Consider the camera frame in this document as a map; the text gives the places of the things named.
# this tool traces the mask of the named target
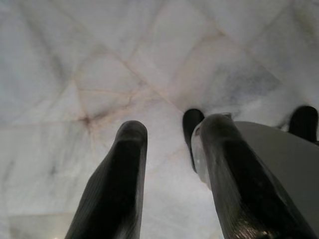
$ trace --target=floor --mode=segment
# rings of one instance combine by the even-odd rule
[[[0,238],[62,239],[118,127],[148,129],[142,239],[221,239],[181,118],[319,107],[318,0],[0,0]]]

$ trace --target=marble tile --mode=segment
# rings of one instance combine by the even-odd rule
[[[294,1],[250,51],[270,72],[319,108],[318,39],[318,1]]]
[[[127,59],[166,0],[51,0]]]
[[[0,125],[78,119],[81,109],[71,79],[96,41],[46,0],[13,0],[5,6]],[[62,101],[69,107],[58,106]]]
[[[37,122],[59,122],[78,120],[85,117],[78,97],[78,89],[74,81],[58,95],[34,105],[24,114],[11,121],[11,124]]]
[[[0,1],[0,24],[4,22],[4,20],[10,14],[10,7],[7,6],[4,2]]]
[[[74,212],[97,167],[81,121],[2,129],[0,157],[9,215]]]
[[[80,90],[131,93],[140,86],[136,75],[103,47],[83,62],[75,78]]]
[[[165,87],[193,46],[209,31],[206,17],[184,0],[168,2],[129,64],[149,83]]]
[[[241,46],[246,46],[291,0],[189,0],[214,19],[222,31]]]
[[[141,238],[223,238],[212,193],[186,148],[146,177]]]
[[[182,112],[230,112],[235,120],[275,126],[303,101],[226,36],[204,38],[162,94]]]
[[[63,239],[73,214],[10,217],[12,239]]]
[[[4,198],[2,181],[0,182],[0,238],[11,239],[9,231],[9,219],[6,211],[6,200]]]
[[[127,108],[131,94],[101,91],[81,91],[80,96],[90,119],[98,119]]]

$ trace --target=white marble surface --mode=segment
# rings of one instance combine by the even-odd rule
[[[280,126],[319,106],[316,13],[314,0],[1,0],[1,239],[63,238],[127,120],[149,135],[141,238],[223,238],[183,112]]]
[[[97,166],[84,122],[3,129],[1,182],[9,215],[74,212]]]
[[[291,0],[188,0],[237,44],[246,47]]]
[[[319,2],[287,8],[250,47],[252,54],[285,84],[319,107]]]
[[[127,59],[166,0],[51,0]]]
[[[74,214],[10,217],[10,232],[15,239],[63,239]]]

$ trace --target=marble floor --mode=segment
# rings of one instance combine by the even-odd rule
[[[183,112],[281,127],[318,90],[318,0],[0,0],[0,238],[62,239],[126,120],[149,132],[141,238],[223,238]]]

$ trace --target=black rubber foot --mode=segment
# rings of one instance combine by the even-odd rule
[[[318,112],[311,106],[301,106],[293,113],[289,133],[312,143],[317,141]]]
[[[184,131],[184,138],[187,144],[187,147],[190,152],[191,157],[191,165],[193,170],[196,172],[194,158],[191,150],[191,135],[193,134],[194,129],[196,126],[201,123],[204,119],[204,114],[197,109],[190,109],[185,112],[183,116],[183,131]]]

